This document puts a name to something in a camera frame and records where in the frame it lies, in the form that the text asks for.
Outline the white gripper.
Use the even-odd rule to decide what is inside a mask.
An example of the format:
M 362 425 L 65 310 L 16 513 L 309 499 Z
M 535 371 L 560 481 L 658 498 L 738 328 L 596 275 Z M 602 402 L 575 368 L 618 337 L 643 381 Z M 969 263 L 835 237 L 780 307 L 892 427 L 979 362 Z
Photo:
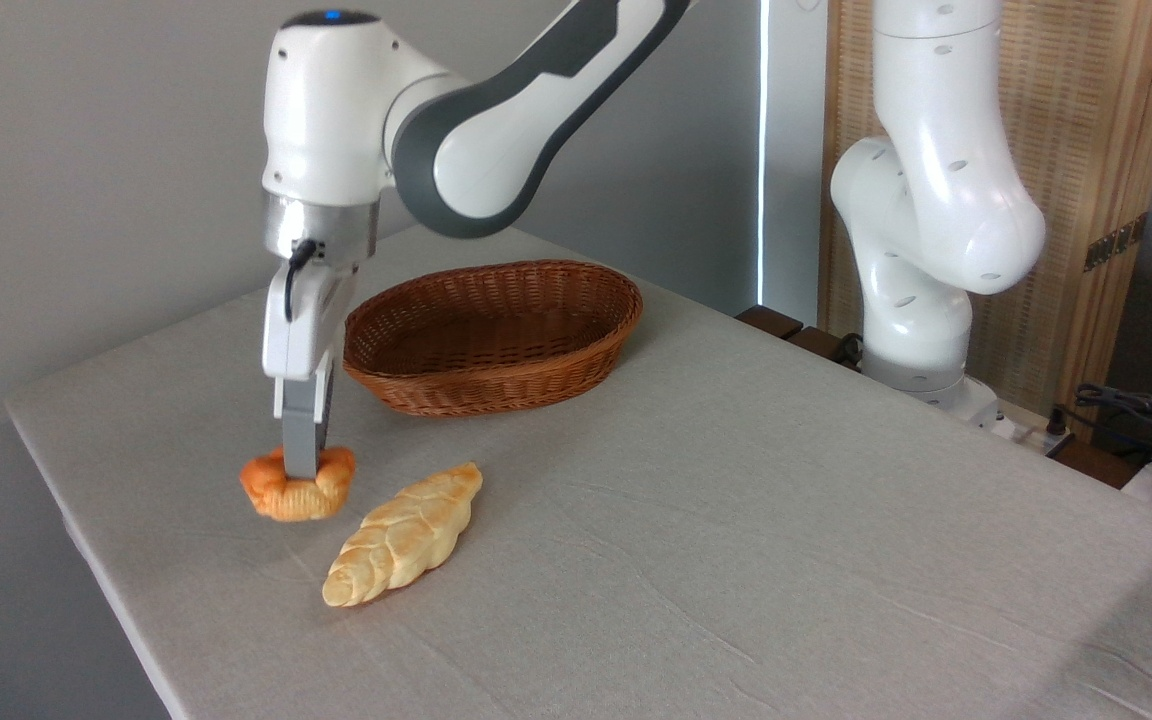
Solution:
M 291 264 L 283 263 L 271 278 L 262 370 L 275 378 L 274 416 L 282 423 L 285 473 L 291 479 L 314 480 L 323 465 L 338 369 L 323 357 L 338 346 L 358 279 L 357 263 L 310 263 L 294 278 Z

